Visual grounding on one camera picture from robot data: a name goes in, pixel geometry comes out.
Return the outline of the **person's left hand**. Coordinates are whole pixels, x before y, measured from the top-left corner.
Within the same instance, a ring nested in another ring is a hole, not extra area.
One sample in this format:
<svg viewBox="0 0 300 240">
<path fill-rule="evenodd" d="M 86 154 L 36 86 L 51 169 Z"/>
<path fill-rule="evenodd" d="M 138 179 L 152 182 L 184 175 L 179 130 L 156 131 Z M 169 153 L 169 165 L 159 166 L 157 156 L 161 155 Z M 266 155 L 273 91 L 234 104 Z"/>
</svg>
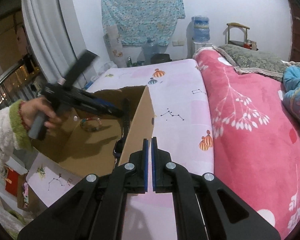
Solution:
<svg viewBox="0 0 300 240">
<path fill-rule="evenodd" d="M 63 122 L 44 97 L 35 98 L 22 103 L 19 111 L 23 124 L 28 129 L 32 126 L 36 114 L 39 111 L 43 112 L 48 117 L 47 121 L 44 123 L 44 126 L 48 129 L 48 131 L 60 127 Z"/>
</svg>

